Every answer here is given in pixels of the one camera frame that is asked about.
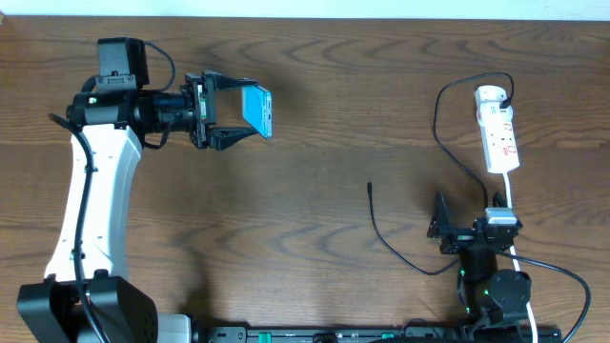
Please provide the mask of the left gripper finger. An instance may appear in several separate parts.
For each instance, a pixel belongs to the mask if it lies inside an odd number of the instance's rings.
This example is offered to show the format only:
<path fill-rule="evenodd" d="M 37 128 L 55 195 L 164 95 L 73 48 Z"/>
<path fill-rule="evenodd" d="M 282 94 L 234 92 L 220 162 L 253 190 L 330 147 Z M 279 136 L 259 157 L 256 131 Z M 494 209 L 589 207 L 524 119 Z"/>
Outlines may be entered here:
<path fill-rule="evenodd" d="M 232 78 L 216 71 L 204 71 L 206 86 L 213 91 L 231 91 L 258 85 L 258 82 L 248 78 Z"/>
<path fill-rule="evenodd" d="M 214 127 L 209 131 L 209 147 L 224 151 L 241 139 L 257 134 L 256 129 L 245 127 Z"/>

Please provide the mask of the Samsung Galaxy smartphone teal screen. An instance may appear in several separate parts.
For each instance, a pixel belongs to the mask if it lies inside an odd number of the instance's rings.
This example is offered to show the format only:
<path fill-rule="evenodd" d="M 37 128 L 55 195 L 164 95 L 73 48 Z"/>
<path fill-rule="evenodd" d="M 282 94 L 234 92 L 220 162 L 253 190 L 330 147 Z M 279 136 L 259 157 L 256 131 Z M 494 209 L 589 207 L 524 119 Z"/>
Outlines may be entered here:
<path fill-rule="evenodd" d="M 259 85 L 242 89 L 242 117 L 265 139 L 273 137 L 273 97 Z"/>

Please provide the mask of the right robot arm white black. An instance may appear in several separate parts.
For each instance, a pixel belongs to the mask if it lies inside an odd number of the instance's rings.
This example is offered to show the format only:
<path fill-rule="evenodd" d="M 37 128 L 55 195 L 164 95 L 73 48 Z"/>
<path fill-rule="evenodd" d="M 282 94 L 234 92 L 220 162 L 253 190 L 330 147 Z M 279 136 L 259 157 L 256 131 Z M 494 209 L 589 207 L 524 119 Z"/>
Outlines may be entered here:
<path fill-rule="evenodd" d="M 471 227 L 457 227 L 450 221 L 444 195 L 437 195 L 427 236 L 440 240 L 442 254 L 458 256 L 460 293 L 468 313 L 466 323 L 457 329 L 462 339 L 496 338 L 495 329 L 517 333 L 517 324 L 528 318 L 530 276 L 501 269 L 497 262 L 497 253 L 514 245 L 521 228 L 508 207 L 488 208 Z"/>

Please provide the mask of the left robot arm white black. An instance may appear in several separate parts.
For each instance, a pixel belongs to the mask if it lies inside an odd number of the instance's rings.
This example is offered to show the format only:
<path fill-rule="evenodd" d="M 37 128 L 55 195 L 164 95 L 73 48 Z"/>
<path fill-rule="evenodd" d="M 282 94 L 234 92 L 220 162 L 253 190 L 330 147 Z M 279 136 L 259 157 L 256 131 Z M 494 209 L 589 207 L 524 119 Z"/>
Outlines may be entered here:
<path fill-rule="evenodd" d="M 129 280 L 126 228 L 132 181 L 152 133 L 190 136 L 223 151 L 273 134 L 273 97 L 257 81 L 189 73 L 178 91 L 153 90 L 135 38 L 98 41 L 99 72 L 54 122 L 71 134 L 72 173 L 60 237 L 40 283 L 20 288 L 17 310 L 40 342 L 204 342 L 186 314 L 160 313 Z"/>

